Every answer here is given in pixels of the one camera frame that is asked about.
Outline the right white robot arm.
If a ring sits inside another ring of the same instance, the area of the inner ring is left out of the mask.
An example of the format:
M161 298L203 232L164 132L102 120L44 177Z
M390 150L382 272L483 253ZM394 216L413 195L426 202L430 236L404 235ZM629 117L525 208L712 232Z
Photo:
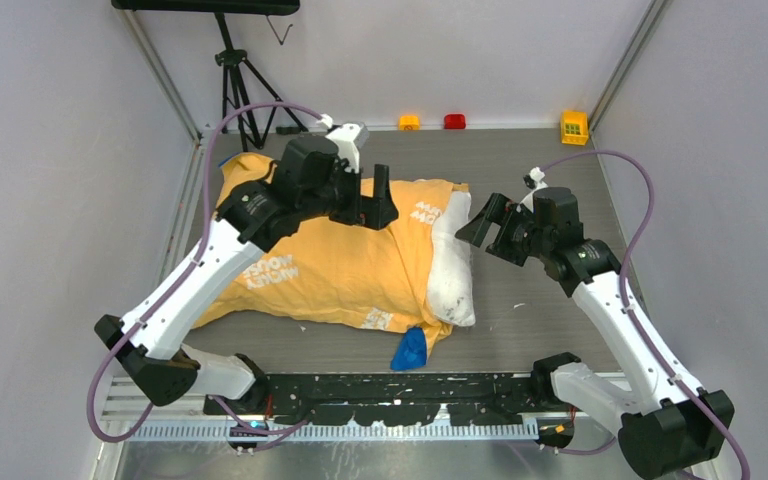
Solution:
M455 236L480 246L493 225L499 230L487 253L518 266L538 259L597 328L628 383L620 388L563 352L534 362L534 403L549 411L569 404L590 416L642 479L717 458L735 413L731 399L707 390L638 310L610 247L586 237L575 195L547 187L518 203L495 193Z

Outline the black panel on tripod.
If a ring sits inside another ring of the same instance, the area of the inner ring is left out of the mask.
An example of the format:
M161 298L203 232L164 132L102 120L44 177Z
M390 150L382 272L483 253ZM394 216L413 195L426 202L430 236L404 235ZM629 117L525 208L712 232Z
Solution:
M288 16L299 0L111 0L118 10Z

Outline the blue cloth piece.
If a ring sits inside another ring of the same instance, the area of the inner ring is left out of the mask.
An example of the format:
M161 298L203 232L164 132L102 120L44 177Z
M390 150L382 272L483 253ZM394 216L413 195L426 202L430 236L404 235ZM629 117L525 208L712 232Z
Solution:
M428 347L424 331L420 327L408 329L402 336L390 362L393 371L407 371L424 367L428 359Z

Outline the white pillow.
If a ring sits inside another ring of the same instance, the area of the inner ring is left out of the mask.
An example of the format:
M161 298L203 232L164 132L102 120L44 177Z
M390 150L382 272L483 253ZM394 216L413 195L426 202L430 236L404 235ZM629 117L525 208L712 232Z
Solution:
M471 194L453 191L431 229L433 256L426 298L433 315L456 327L476 323L470 247L455 238L469 221Z

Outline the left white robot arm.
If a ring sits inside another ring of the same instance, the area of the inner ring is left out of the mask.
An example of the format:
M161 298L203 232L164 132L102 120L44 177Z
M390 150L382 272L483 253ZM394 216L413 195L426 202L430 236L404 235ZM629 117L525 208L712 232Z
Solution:
M252 360L203 352L184 339L234 279L302 222L327 218L381 230L397 219L388 166L375 166L365 196L358 158L354 142L335 134L290 141L270 177L231 190L194 250L142 305L96 323L96 334L152 405L187 393L224 397L244 414L265 405L264 375Z

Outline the black tripod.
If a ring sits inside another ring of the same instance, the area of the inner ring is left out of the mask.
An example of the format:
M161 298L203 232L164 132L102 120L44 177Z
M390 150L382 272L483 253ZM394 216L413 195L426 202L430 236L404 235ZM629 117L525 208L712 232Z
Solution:
M251 62L248 52L234 46L225 14L214 13L214 18L223 44L223 49L214 56L216 65L222 69L222 117L252 103L242 68L245 68L253 79L272 96L273 101L283 102L283 98ZM254 111L250 110L236 116L240 144L244 152L252 148L259 150L265 146L279 110L283 110L294 123L291 128L292 133L307 131L307 127L299 117L287 107L271 107L263 125L259 124Z

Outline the orange pillowcase with white print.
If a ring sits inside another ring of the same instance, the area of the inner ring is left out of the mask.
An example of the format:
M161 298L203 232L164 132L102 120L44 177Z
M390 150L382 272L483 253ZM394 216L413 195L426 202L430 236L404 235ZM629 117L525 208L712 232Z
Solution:
M393 180L390 187L399 217L386 228L303 222L238 275L195 325L250 310L395 334L420 327L432 349L457 327L438 320L426 298L431 229L453 191L471 192L444 179Z

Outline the red toy block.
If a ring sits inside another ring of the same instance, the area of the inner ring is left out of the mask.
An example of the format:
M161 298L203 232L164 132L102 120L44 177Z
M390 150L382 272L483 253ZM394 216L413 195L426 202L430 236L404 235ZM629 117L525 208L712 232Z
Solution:
M446 130L461 130L466 127L466 116L462 113L449 113L443 118L443 128Z

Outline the small yellow toy block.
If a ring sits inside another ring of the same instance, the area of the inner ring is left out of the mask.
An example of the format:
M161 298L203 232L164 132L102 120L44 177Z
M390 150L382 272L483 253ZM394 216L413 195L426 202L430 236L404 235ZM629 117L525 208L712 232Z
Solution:
M402 131L416 131L421 127L421 122L416 115L402 115L398 119L398 129Z

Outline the yellow green toy block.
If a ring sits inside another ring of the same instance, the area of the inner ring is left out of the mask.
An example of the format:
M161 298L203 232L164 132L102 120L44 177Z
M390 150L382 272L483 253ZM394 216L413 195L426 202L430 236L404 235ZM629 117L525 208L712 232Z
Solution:
M584 146L589 141L588 116L585 112L564 110L560 117L560 142Z

